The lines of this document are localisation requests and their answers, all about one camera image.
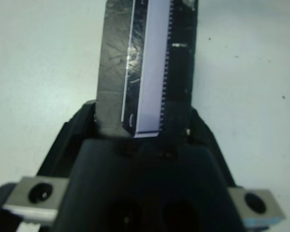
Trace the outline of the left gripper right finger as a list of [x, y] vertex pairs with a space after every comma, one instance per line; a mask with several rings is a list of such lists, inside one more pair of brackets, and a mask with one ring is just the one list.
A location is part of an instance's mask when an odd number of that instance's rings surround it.
[[193, 145], [206, 146], [213, 154], [217, 165], [221, 171], [221, 175], [228, 187], [235, 187], [235, 181], [229, 170], [229, 167], [220, 150], [218, 142], [208, 127], [208, 125], [199, 116], [196, 109], [191, 109], [191, 117], [189, 123], [190, 135], [188, 141]]

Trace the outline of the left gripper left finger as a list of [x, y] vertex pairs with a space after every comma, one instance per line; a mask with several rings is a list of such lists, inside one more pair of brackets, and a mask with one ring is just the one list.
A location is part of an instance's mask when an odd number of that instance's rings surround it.
[[69, 177], [83, 141], [103, 137], [96, 121], [96, 102], [87, 101], [63, 124], [37, 175]]

